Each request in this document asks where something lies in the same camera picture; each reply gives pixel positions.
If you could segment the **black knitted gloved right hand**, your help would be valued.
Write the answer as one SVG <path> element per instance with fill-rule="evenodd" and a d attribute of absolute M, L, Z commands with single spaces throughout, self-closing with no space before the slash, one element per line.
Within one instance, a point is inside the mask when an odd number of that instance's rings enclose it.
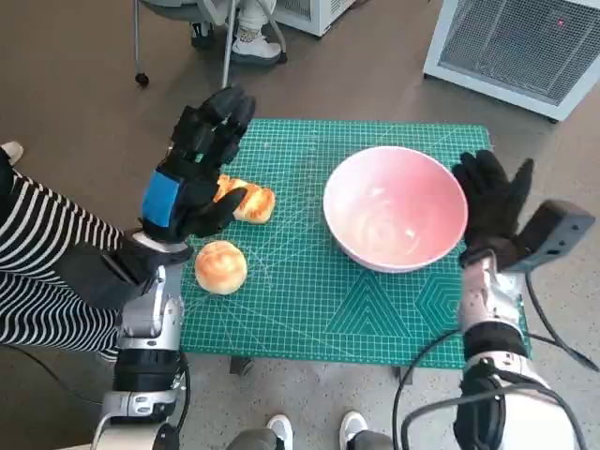
<path fill-rule="evenodd" d="M 531 191 L 533 168 L 534 161 L 527 158 L 509 178 L 489 150 L 460 155 L 452 173 L 468 204 L 465 250 L 459 257 L 463 268 L 488 256 L 496 259 L 500 270 L 517 262 L 518 218 Z"/>

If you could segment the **bare black left hand blue tape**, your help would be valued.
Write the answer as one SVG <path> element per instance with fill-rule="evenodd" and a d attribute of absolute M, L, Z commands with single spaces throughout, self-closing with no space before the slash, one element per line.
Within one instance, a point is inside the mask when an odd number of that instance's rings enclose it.
<path fill-rule="evenodd" d="M 236 187 L 217 198 L 222 166 L 236 157 L 255 113 L 256 99 L 240 86 L 226 87 L 199 107 L 186 106 L 169 151 L 154 170 L 142 200 L 145 234 L 164 243 L 219 233 L 247 190 Z"/>

